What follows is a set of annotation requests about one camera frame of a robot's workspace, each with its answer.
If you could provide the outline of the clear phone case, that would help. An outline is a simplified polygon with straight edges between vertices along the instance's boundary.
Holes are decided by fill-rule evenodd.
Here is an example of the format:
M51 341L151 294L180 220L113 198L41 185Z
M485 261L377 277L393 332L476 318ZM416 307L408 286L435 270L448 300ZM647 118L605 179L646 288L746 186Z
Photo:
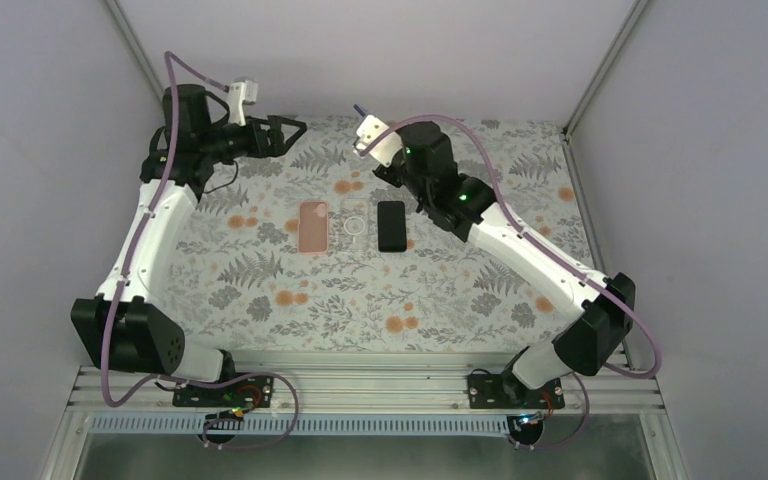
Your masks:
M338 215L338 249L343 253L362 254L369 248L369 210L367 200L347 198Z

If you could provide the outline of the pink phone case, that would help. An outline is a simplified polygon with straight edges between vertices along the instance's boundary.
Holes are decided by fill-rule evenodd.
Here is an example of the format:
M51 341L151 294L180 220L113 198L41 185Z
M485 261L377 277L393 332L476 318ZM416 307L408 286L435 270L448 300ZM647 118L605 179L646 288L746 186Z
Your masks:
M328 249L329 208L323 201L302 202L298 218L298 251L322 254Z

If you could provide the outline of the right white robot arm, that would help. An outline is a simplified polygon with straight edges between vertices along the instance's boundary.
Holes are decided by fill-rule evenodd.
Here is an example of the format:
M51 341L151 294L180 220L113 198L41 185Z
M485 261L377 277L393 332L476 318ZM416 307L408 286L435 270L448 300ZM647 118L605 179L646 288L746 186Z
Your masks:
M543 294L564 321L555 337L521 350L505 367L504 399L525 407L547 382L569 373L594 376L633 326L634 282L612 278L567 255L516 216L498 181L461 173L435 115L390 127L367 115L355 152L371 156L376 177L406 188L419 212L443 231L499 260Z

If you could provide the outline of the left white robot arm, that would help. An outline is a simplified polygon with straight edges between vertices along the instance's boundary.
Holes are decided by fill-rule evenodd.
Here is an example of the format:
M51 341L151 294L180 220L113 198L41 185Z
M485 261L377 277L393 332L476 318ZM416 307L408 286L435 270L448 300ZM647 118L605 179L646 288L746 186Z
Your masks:
M217 164L240 157L285 155L306 123L283 116L245 115L257 86L232 84L226 98L197 84L169 87L165 123L149 144L140 171L139 201L120 254L91 298L77 299L70 318L95 367L199 381L215 405L238 391L229 353L201 346L162 311L159 296L178 237L205 194Z

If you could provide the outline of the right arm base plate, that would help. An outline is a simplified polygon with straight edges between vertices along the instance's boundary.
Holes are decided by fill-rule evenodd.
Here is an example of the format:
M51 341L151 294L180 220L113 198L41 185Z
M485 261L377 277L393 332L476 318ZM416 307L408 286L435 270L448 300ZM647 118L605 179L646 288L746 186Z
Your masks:
M469 406L474 410L548 410L565 407L559 379L539 388L529 388L507 370L491 373L486 369L474 369L466 377L466 383Z

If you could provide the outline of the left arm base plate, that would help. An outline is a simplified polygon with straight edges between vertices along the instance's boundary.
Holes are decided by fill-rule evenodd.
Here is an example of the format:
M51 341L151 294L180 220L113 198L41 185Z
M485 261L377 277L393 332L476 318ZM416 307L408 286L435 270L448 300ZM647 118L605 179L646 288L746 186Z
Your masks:
M175 391L172 405L219 410L267 408L271 403L273 387L274 379L263 375L222 388L187 385Z

